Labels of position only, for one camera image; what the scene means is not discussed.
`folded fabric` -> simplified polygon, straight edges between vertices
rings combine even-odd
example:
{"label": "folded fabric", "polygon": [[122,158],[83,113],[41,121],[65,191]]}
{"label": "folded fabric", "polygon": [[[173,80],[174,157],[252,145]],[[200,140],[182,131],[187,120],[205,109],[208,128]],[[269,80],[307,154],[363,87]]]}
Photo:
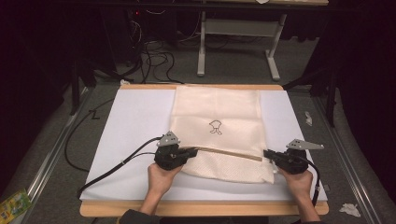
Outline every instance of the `folded fabric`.
{"label": "folded fabric", "polygon": [[180,147],[197,147],[189,175],[242,183],[274,183],[263,157],[265,131],[259,91],[177,87],[170,130]]}

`white cloth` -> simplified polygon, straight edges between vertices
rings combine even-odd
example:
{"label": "white cloth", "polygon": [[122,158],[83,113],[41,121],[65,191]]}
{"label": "white cloth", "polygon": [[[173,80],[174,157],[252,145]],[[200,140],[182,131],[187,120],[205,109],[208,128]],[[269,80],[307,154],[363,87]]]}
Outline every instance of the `white cloth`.
{"label": "white cloth", "polygon": [[182,171],[242,183],[274,183],[272,164],[263,157],[265,131],[259,91],[177,87],[170,130],[180,147],[203,147],[259,158],[198,151]]}

